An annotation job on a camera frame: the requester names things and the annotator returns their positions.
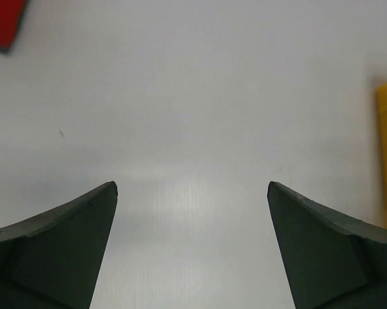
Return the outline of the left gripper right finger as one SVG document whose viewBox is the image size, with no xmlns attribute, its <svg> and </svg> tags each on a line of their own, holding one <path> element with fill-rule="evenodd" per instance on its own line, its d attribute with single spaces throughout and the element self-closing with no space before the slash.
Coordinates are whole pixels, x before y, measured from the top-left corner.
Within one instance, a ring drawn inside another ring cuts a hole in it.
<svg viewBox="0 0 387 309">
<path fill-rule="evenodd" d="M 387 308 L 387 229 L 279 182 L 267 199 L 296 308 Z"/>
</svg>

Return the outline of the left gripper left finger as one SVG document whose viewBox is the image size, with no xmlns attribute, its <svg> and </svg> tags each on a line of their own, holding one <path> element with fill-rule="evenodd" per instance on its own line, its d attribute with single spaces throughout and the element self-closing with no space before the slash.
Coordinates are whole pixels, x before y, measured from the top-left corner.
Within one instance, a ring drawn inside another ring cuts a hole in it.
<svg viewBox="0 0 387 309">
<path fill-rule="evenodd" d="M 89 308 L 117 200 L 106 182 L 0 228 L 0 308 Z"/>
</svg>

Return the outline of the red t-shirt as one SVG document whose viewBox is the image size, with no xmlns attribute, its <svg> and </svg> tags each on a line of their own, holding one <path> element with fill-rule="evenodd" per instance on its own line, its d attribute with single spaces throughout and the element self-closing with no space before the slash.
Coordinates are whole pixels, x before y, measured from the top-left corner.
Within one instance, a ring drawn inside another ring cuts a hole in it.
<svg viewBox="0 0 387 309">
<path fill-rule="evenodd" d="M 19 33 L 27 0 L 0 0 L 0 45 L 13 46 Z"/>
</svg>

